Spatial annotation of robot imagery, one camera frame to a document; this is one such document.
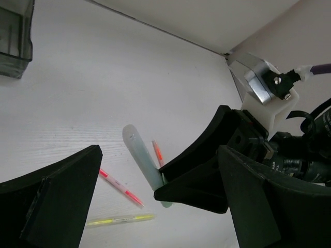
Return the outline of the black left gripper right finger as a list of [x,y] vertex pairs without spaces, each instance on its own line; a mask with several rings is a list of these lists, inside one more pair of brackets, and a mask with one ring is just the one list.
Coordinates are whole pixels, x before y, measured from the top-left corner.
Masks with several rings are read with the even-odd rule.
[[228,146],[219,170],[240,247],[330,247],[330,188],[286,176]]

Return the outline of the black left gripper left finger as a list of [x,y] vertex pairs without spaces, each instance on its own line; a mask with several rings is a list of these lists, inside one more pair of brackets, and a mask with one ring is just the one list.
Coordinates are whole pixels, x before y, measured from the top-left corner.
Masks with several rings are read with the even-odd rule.
[[1,183],[1,247],[79,247],[101,166],[91,145]]

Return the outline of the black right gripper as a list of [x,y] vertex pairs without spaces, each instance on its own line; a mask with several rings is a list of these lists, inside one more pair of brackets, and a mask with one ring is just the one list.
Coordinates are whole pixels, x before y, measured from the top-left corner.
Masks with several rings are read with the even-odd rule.
[[[233,113],[236,127],[233,132]],[[160,202],[181,203],[217,214],[228,210],[221,173],[216,165],[201,165],[211,159],[219,145],[227,143],[242,155],[262,163],[277,154],[267,140],[269,132],[247,110],[232,111],[221,105],[203,133],[159,171],[166,185],[154,192]]]

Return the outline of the orange thin pen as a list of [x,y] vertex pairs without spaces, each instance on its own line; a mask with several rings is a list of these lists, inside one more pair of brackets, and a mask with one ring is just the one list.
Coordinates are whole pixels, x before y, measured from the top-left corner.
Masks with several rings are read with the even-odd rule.
[[157,157],[159,166],[160,167],[163,167],[164,166],[164,160],[163,160],[163,156],[162,156],[160,147],[159,147],[159,145],[158,145],[158,143],[156,141],[152,141],[152,145],[153,145],[153,148],[154,148],[154,151],[155,151],[155,154],[156,154],[156,157]]

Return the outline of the green-capped highlighter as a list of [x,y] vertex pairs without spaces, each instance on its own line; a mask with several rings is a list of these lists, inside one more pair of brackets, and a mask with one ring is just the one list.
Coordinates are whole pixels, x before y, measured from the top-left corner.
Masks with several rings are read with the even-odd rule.
[[153,160],[146,142],[134,125],[129,124],[123,127],[122,138],[145,180],[155,194],[157,190],[161,189],[167,183],[165,175],[160,171],[161,167],[159,166],[158,160]]

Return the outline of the pink thin pen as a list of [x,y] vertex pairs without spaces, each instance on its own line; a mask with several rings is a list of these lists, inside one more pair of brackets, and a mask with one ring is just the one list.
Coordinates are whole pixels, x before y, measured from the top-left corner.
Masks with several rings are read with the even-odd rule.
[[104,170],[100,169],[99,175],[105,181],[107,181],[111,186],[113,186],[119,192],[121,192],[123,195],[125,195],[130,201],[132,201],[133,203],[135,203],[136,205],[138,205],[140,207],[144,207],[144,204],[138,197],[136,197],[131,191],[129,191],[125,186],[123,186],[121,183],[119,183],[116,179],[114,179],[112,176],[110,176]]

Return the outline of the yellow thin pen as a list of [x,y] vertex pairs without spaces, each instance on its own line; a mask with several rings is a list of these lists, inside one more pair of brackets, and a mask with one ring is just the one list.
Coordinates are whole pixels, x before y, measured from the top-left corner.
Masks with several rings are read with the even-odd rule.
[[155,218],[155,215],[151,214],[151,213],[116,216],[116,217],[109,217],[106,219],[91,220],[91,221],[88,221],[85,224],[85,226],[86,227],[97,227],[97,226],[104,226],[104,225],[116,225],[116,224],[123,224],[123,223],[149,221],[149,220],[153,220],[154,218]]

